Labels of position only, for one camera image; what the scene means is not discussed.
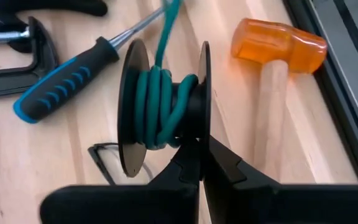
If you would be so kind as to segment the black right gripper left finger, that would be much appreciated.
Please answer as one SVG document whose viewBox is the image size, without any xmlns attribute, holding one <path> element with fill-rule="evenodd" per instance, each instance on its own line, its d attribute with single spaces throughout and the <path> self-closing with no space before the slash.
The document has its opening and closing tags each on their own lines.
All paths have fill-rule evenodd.
<svg viewBox="0 0 358 224">
<path fill-rule="evenodd" d="M 48 194 L 42 223 L 197 223 L 200 144 L 182 144 L 146 185 L 69 185 Z"/>
</svg>

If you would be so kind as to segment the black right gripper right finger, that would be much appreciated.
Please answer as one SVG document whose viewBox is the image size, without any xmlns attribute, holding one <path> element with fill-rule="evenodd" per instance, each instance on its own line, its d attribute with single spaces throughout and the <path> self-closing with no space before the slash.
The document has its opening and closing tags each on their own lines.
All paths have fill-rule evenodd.
<svg viewBox="0 0 358 224">
<path fill-rule="evenodd" d="M 215 138 L 204 187 L 213 223 L 358 223 L 358 185 L 281 184 Z"/>
</svg>

